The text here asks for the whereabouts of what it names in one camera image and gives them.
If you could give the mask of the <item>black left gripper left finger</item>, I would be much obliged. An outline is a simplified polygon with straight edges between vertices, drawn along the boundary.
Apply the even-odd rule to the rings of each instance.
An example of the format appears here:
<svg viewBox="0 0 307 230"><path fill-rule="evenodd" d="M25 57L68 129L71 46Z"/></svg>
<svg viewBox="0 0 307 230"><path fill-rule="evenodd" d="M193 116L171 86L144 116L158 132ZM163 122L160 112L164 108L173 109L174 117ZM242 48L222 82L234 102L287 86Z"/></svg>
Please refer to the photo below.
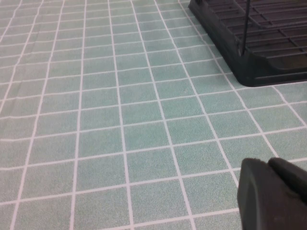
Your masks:
<svg viewBox="0 0 307 230"><path fill-rule="evenodd" d="M307 228L307 204L281 180L268 162L243 159L237 203L244 230Z"/></svg>

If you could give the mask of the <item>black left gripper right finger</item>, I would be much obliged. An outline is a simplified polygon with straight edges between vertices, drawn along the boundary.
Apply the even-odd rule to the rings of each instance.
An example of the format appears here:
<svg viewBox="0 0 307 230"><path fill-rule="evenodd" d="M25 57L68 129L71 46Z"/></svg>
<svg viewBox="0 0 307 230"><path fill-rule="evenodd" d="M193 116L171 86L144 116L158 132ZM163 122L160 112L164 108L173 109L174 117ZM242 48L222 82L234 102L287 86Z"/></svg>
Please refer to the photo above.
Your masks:
<svg viewBox="0 0 307 230"><path fill-rule="evenodd" d="M307 172L305 170L282 158L271 158L268 165L293 192L300 196L304 203L307 203Z"/></svg>

